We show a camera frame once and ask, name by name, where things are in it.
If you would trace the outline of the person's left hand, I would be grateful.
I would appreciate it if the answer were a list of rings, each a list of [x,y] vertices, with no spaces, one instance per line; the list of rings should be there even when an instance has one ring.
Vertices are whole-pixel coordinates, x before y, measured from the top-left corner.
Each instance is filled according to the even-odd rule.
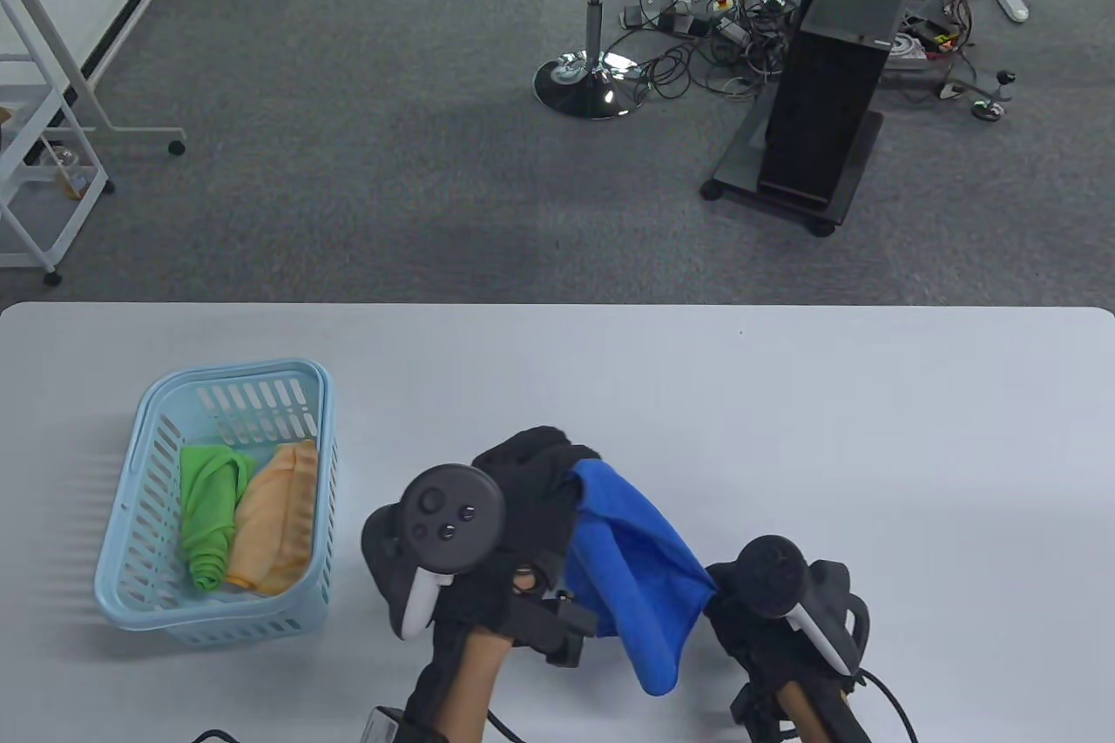
[[[471,465],[426,469],[368,517],[362,554],[392,633],[484,627],[574,666],[597,615],[562,587],[583,496],[574,469],[597,456],[551,426],[518,432]]]

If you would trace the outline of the person's right hand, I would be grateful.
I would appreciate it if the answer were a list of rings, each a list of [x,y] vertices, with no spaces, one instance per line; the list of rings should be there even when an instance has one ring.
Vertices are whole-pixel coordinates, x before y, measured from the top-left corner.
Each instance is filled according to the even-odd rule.
[[[852,692],[867,649],[867,604],[851,591],[849,566],[816,560],[805,573],[803,596],[788,611],[764,617],[741,590],[736,565],[710,565],[718,585],[706,615],[720,646],[763,692],[791,683],[835,685]]]

